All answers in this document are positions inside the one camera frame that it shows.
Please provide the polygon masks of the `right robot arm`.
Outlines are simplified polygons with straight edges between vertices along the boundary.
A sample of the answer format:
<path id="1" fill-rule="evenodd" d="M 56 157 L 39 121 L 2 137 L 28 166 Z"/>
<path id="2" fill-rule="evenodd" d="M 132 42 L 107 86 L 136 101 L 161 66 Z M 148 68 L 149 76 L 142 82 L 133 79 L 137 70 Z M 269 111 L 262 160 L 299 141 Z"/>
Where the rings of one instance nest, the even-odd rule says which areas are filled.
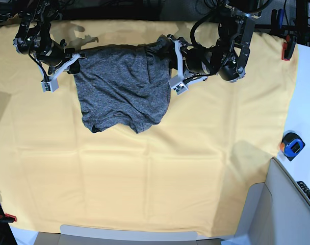
<path id="1" fill-rule="evenodd" d="M 57 43 L 50 36 L 51 22 L 60 17 L 65 5 L 60 1 L 32 1 L 18 14 L 21 22 L 13 45 L 37 64 L 43 83 L 50 82 L 56 72 L 78 74 L 79 59 L 85 58 L 74 48 L 67 48 L 64 39 Z"/>

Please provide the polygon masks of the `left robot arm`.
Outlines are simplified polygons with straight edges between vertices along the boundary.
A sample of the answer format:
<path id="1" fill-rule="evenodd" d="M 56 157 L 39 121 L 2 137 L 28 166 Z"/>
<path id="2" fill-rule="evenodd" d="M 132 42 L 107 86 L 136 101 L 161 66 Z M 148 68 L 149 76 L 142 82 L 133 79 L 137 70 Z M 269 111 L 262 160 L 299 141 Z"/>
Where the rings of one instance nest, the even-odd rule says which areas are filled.
<path id="1" fill-rule="evenodd" d="M 165 36 L 166 56 L 178 74 L 171 82 L 178 88 L 219 75 L 235 82 L 245 75 L 250 55 L 250 42 L 255 29 L 255 18 L 266 4 L 260 1 L 216 1 L 209 13 L 190 30 L 190 41 L 174 35 Z M 197 29 L 205 22 L 219 19 L 215 45 L 205 47 L 196 40 Z"/>

